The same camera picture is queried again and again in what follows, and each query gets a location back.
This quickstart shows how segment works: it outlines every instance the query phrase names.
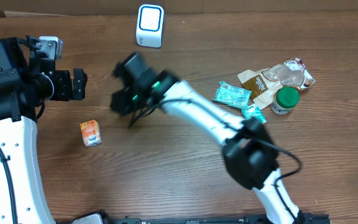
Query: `teal snack packet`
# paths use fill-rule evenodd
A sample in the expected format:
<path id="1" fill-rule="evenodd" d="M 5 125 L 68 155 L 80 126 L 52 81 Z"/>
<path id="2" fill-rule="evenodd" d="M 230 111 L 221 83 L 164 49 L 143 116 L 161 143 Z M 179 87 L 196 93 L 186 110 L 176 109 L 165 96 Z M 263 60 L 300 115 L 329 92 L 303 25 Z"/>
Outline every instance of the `teal snack packet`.
<path id="1" fill-rule="evenodd" d="M 248 110 L 241 110 L 241 113 L 246 120 L 256 117 L 260 122 L 262 122 L 262 124 L 266 123 L 266 119 L 262 114 L 262 111 L 256 104 L 248 106 Z"/>
<path id="2" fill-rule="evenodd" d="M 219 82 L 220 87 L 216 90 L 214 101 L 224 103 L 242 110 L 248 109 L 248 101 L 252 92 L 244 88 L 231 86 L 225 82 Z"/>

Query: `orange juice box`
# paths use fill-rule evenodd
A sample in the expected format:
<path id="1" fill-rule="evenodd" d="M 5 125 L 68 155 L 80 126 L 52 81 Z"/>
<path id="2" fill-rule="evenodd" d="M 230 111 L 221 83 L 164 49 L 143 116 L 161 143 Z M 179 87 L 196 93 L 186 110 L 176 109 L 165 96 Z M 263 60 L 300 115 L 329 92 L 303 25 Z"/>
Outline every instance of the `orange juice box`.
<path id="1" fill-rule="evenodd" d="M 82 139 L 84 140 L 85 146 L 95 146 L 102 142 L 102 137 L 100 135 L 99 124 L 95 120 L 87 121 L 82 124 L 81 133 Z"/>

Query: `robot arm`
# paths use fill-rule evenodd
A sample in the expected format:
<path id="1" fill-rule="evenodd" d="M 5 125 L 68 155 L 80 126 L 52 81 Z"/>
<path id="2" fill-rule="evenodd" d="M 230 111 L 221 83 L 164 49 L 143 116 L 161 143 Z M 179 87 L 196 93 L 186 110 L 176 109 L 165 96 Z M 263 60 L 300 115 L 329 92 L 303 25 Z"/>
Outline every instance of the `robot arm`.
<path id="1" fill-rule="evenodd" d="M 27 64 L 21 46 L 30 49 Z M 0 223 L 55 223 L 37 161 L 35 107 L 47 100 L 82 100 L 86 74 L 55 70 L 63 42 L 27 36 L 0 40 Z"/>
<path id="2" fill-rule="evenodd" d="M 156 75 L 139 54 L 132 54 L 119 63 L 114 75 L 124 82 L 124 89 L 112 96 L 114 111 L 128 114 L 138 110 L 143 101 L 147 106 L 158 105 L 169 115 L 189 122 L 223 147 L 227 171 L 239 184 L 256 193 L 272 223 L 303 223 L 303 214 L 291 201 L 283 182 L 277 181 L 277 191 L 283 200 L 274 187 L 281 176 L 276 162 L 278 152 L 266 146 L 273 142 L 258 120 L 244 121 L 222 110 L 194 91 L 186 81 L 179 81 L 167 71 Z M 240 147 L 245 139 L 255 140 Z"/>

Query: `crumpled plastic wrapper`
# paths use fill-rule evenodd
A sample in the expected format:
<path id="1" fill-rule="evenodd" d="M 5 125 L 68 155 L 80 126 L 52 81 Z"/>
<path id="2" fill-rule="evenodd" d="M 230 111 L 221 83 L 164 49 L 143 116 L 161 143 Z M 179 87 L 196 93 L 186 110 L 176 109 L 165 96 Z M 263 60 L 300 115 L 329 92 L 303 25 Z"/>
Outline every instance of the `crumpled plastic wrapper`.
<path id="1" fill-rule="evenodd" d="M 265 116 L 262 114 L 262 111 L 259 109 L 258 105 L 255 103 L 248 106 L 247 110 L 241 110 L 242 116 L 248 121 L 252 117 L 257 118 L 262 124 L 266 123 Z"/>
<path id="2" fill-rule="evenodd" d="M 303 90 L 316 82 L 299 58 L 256 72 L 246 70 L 238 74 L 238 78 L 242 86 L 252 92 L 251 99 L 261 110 L 272 103 L 277 91 L 284 86 Z"/>
<path id="3" fill-rule="evenodd" d="M 219 82 L 221 85 L 215 93 L 214 101 L 224 103 L 228 106 L 233 106 L 239 109 L 248 109 L 248 101 L 251 96 L 251 91 L 231 86 L 225 82 Z"/>
<path id="4" fill-rule="evenodd" d="M 96 146 L 102 143 L 99 124 L 95 120 L 87 121 L 80 124 L 82 139 L 86 147 Z"/>

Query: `wood grain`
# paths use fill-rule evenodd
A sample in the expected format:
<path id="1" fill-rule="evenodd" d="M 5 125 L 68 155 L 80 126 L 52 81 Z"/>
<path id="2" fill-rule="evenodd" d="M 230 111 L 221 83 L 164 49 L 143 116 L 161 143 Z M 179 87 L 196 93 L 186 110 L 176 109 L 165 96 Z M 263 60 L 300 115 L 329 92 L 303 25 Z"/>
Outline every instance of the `wood grain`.
<path id="1" fill-rule="evenodd" d="M 304 211 L 333 223 L 358 223 L 358 11 L 167 15 L 161 49 L 135 43 L 136 16 L 0 19 L 0 38 L 56 35 L 58 69 L 83 68 L 83 101 L 49 102 L 38 129 L 45 196 L 56 219 L 103 208 L 113 217 L 179 218 L 264 213 L 257 197 L 226 173 L 219 148 L 197 129 L 157 111 L 127 129 L 109 109 L 121 83 L 119 60 L 142 52 L 211 99 L 224 80 L 290 57 L 317 82 L 289 116 L 263 110 L 275 142 L 304 169 L 285 180 Z M 223 108 L 240 114 L 239 110 Z M 103 143 L 84 147 L 80 123 L 96 119 Z M 294 167 L 280 157 L 284 171 Z"/>

